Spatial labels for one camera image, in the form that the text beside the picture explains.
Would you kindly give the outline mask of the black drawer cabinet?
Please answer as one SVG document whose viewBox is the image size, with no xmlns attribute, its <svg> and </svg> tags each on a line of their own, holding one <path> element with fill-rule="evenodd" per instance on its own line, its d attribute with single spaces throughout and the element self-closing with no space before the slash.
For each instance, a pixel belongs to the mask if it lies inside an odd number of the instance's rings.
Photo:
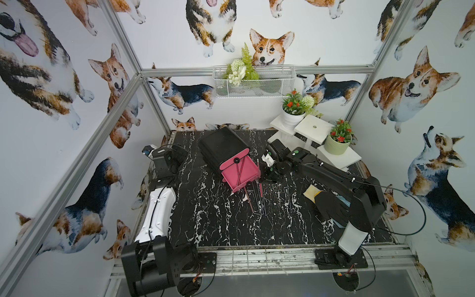
<svg viewBox="0 0 475 297">
<path fill-rule="evenodd" d="M 198 148 L 205 163 L 216 174 L 222 171 L 220 165 L 230 157 L 250 147 L 229 127 L 213 131 L 210 135 L 201 138 Z"/>
</svg>

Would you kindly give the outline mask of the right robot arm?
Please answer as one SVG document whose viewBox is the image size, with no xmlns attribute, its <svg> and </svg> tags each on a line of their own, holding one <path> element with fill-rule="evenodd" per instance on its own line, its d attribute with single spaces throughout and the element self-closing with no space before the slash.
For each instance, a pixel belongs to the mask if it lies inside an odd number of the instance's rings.
<svg viewBox="0 0 475 297">
<path fill-rule="evenodd" d="M 288 174 L 296 173 L 336 192 L 320 192 L 315 206 L 324 220 L 333 220 L 344 228 L 337 254 L 354 256 L 386 211 L 378 179 L 346 173 L 302 147 L 290 150 L 277 139 L 267 145 L 261 165 L 267 167 L 264 179 L 268 181 L 282 183 Z"/>
</svg>

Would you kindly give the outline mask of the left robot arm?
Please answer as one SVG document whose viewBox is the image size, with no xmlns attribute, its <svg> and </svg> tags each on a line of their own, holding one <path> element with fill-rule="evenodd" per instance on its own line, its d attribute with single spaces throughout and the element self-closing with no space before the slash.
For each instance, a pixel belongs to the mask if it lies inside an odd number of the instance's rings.
<svg viewBox="0 0 475 297">
<path fill-rule="evenodd" d="M 188 151 L 177 145 L 150 145 L 142 153 L 153 162 L 156 179 L 151 182 L 155 189 L 150 192 L 142 227 L 121 255 L 133 297 L 146 297 L 176 287 L 183 268 L 193 263 L 197 255 L 192 244 L 174 248 L 168 238 L 171 211 L 176 202 L 173 186 Z"/>
</svg>

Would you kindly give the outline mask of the white tiered display stand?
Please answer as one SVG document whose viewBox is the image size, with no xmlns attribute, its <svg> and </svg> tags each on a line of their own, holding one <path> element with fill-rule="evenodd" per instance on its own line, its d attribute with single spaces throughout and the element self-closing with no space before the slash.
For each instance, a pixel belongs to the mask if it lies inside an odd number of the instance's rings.
<svg viewBox="0 0 475 297">
<path fill-rule="evenodd" d="M 270 123 L 271 127 L 278 132 L 268 139 L 268 143 L 278 139 L 290 150 L 302 147 L 344 172 L 348 171 L 350 165 L 361 161 L 361 156 L 351 147 L 342 155 L 333 155 L 325 149 L 324 143 L 333 127 L 332 124 L 308 115 L 293 130 L 290 130 L 283 126 L 283 117 L 284 114 L 279 115 Z"/>
</svg>

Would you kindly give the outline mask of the white pot red flowers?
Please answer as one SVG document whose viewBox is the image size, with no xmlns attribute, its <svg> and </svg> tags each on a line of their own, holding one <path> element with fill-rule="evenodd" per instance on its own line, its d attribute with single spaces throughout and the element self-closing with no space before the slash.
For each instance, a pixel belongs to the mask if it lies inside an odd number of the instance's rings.
<svg viewBox="0 0 475 297">
<path fill-rule="evenodd" d="M 314 111 L 315 98 L 310 95 L 302 96 L 297 90 L 292 90 L 283 98 L 283 125 L 293 130 L 307 115 Z"/>
</svg>

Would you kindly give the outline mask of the green pot red flowers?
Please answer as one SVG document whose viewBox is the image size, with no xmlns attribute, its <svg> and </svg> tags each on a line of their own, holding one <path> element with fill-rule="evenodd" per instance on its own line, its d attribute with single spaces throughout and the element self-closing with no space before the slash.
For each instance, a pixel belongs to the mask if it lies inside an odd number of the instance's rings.
<svg viewBox="0 0 475 297">
<path fill-rule="evenodd" d="M 339 119 L 332 127 L 324 143 L 325 150 L 332 155 L 343 155 L 353 140 L 353 130 L 349 122 Z"/>
</svg>

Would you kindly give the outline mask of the green fern white flowers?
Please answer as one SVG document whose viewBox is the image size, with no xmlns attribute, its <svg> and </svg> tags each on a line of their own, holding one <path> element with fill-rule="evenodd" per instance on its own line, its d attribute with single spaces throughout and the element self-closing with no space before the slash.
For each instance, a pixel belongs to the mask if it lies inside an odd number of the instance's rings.
<svg viewBox="0 0 475 297">
<path fill-rule="evenodd" d="M 252 56 L 246 43 L 241 48 L 241 58 L 234 59 L 227 66 L 223 78 L 234 86 L 240 86 L 247 81 L 260 79 L 258 72 L 252 64 Z"/>
</svg>

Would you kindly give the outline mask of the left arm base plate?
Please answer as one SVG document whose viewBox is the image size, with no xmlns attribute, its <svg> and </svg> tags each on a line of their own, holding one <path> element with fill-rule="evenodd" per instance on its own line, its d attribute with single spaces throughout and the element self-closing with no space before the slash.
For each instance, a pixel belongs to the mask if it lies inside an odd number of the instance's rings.
<svg viewBox="0 0 475 297">
<path fill-rule="evenodd" d="M 215 273 L 217 253 L 198 252 L 197 254 L 172 255 L 170 266 L 171 274 L 179 276 L 183 273 Z"/>
</svg>

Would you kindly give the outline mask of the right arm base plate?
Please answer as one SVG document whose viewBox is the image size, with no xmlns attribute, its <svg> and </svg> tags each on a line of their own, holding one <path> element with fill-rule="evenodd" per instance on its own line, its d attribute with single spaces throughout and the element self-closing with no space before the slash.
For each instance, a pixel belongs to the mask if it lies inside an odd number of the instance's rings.
<svg viewBox="0 0 475 297">
<path fill-rule="evenodd" d="M 362 249 L 358 249 L 352 256 L 346 254 L 339 247 L 315 249 L 314 255 L 314 263 L 320 270 L 365 269 L 369 267 Z"/>
</svg>

